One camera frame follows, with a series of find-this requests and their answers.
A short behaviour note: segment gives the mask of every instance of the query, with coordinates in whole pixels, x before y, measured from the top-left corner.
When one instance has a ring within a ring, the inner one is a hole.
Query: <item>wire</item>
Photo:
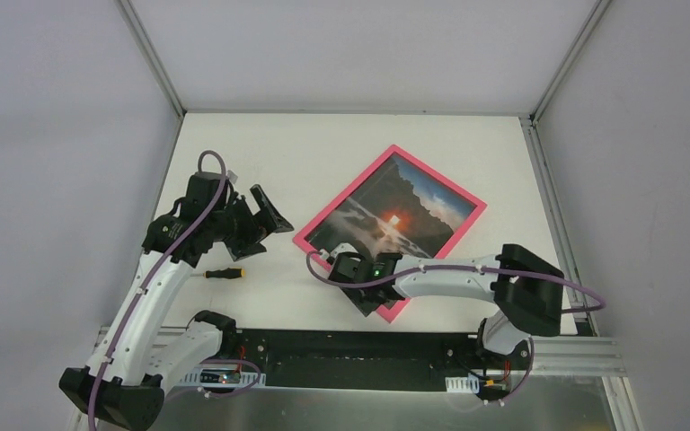
[[[239,359],[244,359],[244,354],[246,353],[246,350],[244,349],[244,346],[239,347]],[[235,373],[241,373],[242,372],[242,364],[237,364],[236,369],[234,369]]]
[[[118,329],[115,330],[115,334],[112,336],[112,340],[110,341],[110,344],[107,346],[107,350],[104,352],[105,358],[112,358],[112,353],[115,351],[115,347],[118,345],[118,342],[120,341],[120,337],[123,334],[123,330],[128,324],[128,321],[130,320],[133,311],[136,309],[138,301],[144,294],[143,292],[146,291],[146,288],[149,286],[149,283],[152,282],[152,278],[155,277],[157,270],[160,269],[160,267],[165,263],[166,260],[168,260],[171,254],[173,254],[173,252],[181,245],[181,243],[184,242],[184,240],[186,240],[186,238],[197,229],[197,227],[205,220],[205,218],[208,217],[210,211],[213,210],[213,207],[220,199],[221,193],[223,193],[224,188],[226,187],[226,164],[224,163],[224,159],[222,159],[221,156],[218,155],[218,153],[212,150],[206,150],[199,155],[199,159],[197,160],[198,172],[203,172],[202,161],[205,159],[205,156],[207,155],[212,155],[213,157],[215,157],[218,160],[218,164],[221,165],[221,179],[218,183],[218,190],[216,190],[215,196],[213,196],[213,198],[208,203],[208,206],[205,207],[205,209],[202,211],[202,213],[199,214],[199,216],[194,220],[194,222],[192,222],[189,225],[189,227],[186,228],[186,230],[183,231],[183,233],[176,239],[176,241],[174,241],[173,244],[171,244],[171,246],[168,247],[167,250],[165,250],[165,253],[163,253],[163,255],[160,256],[160,259],[157,260],[157,262],[146,274],[146,277],[144,277],[144,281],[141,283],[141,285],[139,285],[139,292],[141,293],[136,293],[133,296],[130,304],[128,305],[128,309],[126,309],[126,311],[123,313],[123,317],[120,319]],[[88,399],[89,431],[96,431],[96,398],[99,395],[99,388],[102,385],[102,378],[104,376],[104,372],[107,371],[107,364],[108,363],[106,361],[102,361],[102,364],[99,366],[99,371],[96,373],[96,377],[93,379],[91,395]]]
[[[338,281],[332,281],[319,273],[317,273],[314,269],[313,266],[313,260],[312,257],[315,254],[319,254],[318,251],[309,251],[305,255],[305,265],[308,267],[308,271],[311,273],[314,278],[317,280],[330,285],[330,286],[336,286],[339,288],[343,289],[366,289],[370,287],[377,287],[381,286],[384,283],[388,281],[393,281],[396,278],[408,276],[410,274],[416,274],[418,272],[423,272],[423,271],[437,271],[437,270],[454,270],[454,271],[469,271],[469,272],[481,272],[481,273],[486,273],[490,272],[492,274],[501,274],[504,276],[510,276],[510,277],[527,277],[527,278],[537,278],[539,280],[543,281],[548,281],[551,283],[556,283],[558,285],[562,286],[567,286],[571,289],[577,290],[578,292],[581,292],[582,294],[590,297],[594,301],[597,302],[597,305],[592,305],[592,306],[585,306],[585,307],[578,307],[578,308],[568,308],[566,310],[562,310],[562,314],[573,314],[576,312],[594,312],[596,310],[601,310],[606,307],[606,301],[603,297],[601,297],[598,293],[594,292],[593,290],[581,286],[577,283],[573,283],[570,280],[566,280],[564,278],[560,278],[557,276],[552,276],[550,274],[541,274],[539,272],[532,272],[532,271],[518,271],[515,269],[505,269],[505,268],[491,268],[491,267],[481,267],[480,270],[478,271],[477,267],[472,266],[472,265],[450,265],[450,264],[438,264],[438,265],[425,265],[423,268],[408,268],[404,269],[403,271],[396,272],[395,274],[392,274],[391,276],[388,277],[383,277],[379,278],[377,280],[373,281],[367,281],[365,283],[341,283]]]
[[[509,361],[504,363],[504,376],[501,378],[502,382],[507,382],[507,379],[511,375],[511,363]]]

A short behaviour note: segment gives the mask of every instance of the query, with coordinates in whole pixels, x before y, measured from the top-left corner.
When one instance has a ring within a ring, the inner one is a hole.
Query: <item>aluminum frame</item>
[[[136,8],[130,0],[116,0],[115,4],[120,10],[120,16],[122,16],[123,21],[125,21],[128,25],[128,29],[131,32],[131,37],[136,42],[139,50],[141,50],[141,55],[144,56],[144,60],[149,65],[149,69],[152,71],[152,76],[155,77],[160,89],[163,90],[163,94],[165,95],[165,98],[168,99],[168,102],[170,102],[176,117],[178,117],[180,121],[183,121],[183,117],[186,115],[186,109],[184,109],[181,99],[173,87],[171,78],[165,71],[163,62],[157,55],[157,51],[152,45],[152,41],[146,34],[146,29],[144,28],[144,24],[141,22],[141,19],[138,17]]]

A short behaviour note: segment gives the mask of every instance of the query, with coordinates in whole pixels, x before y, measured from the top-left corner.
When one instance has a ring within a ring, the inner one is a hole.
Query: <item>white tabletop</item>
[[[517,118],[324,114],[188,114],[157,207],[160,215],[186,191],[205,149],[220,153],[249,196],[261,184],[296,229],[305,226],[389,145],[397,144],[488,204],[449,254],[478,257],[514,242],[558,265],[535,175]],[[219,171],[207,159],[206,169]],[[164,326],[183,326],[209,309],[242,328],[290,330],[476,331],[496,306],[481,301],[422,297],[393,323],[365,318],[337,288],[312,279],[293,233],[273,234],[267,253],[242,260],[238,280],[193,277],[179,292]],[[232,266],[223,244],[198,270]],[[564,307],[569,306],[565,295]],[[562,333],[576,333],[571,316]]]

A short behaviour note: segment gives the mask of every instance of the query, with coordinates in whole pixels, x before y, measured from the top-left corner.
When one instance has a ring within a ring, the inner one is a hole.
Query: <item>photo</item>
[[[305,251],[332,251],[347,243],[369,258],[386,251],[443,258],[484,208],[480,199],[393,145],[295,242]]]

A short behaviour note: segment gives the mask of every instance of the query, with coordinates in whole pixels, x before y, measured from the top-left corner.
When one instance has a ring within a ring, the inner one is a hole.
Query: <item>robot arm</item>
[[[365,315],[390,301],[427,295],[495,303],[499,310],[483,320],[478,331],[481,348],[494,355],[510,354],[531,335],[554,337],[560,332],[561,285],[478,269],[510,268],[563,277],[559,269],[516,244],[505,244],[501,254],[478,259],[422,259],[401,253],[380,253],[373,261],[340,246],[332,252],[329,261],[332,264],[329,279],[334,282],[389,280],[374,288],[342,289]]]
[[[271,233],[292,230],[260,186],[251,187],[260,208],[253,214],[229,183],[202,223],[182,239],[182,233],[212,205],[220,179],[212,172],[195,173],[173,210],[149,225],[134,281],[110,330],[85,367],[67,368],[59,381],[59,388],[82,412],[89,410],[96,382],[94,415],[98,419],[130,430],[146,430],[157,418],[165,395],[189,370],[211,356],[233,353],[235,321],[208,311],[195,315],[194,323],[172,344],[157,354],[152,351],[175,296],[213,243],[223,242],[232,258],[239,260],[266,251],[261,241]],[[142,280],[177,241],[180,245],[142,286]]]

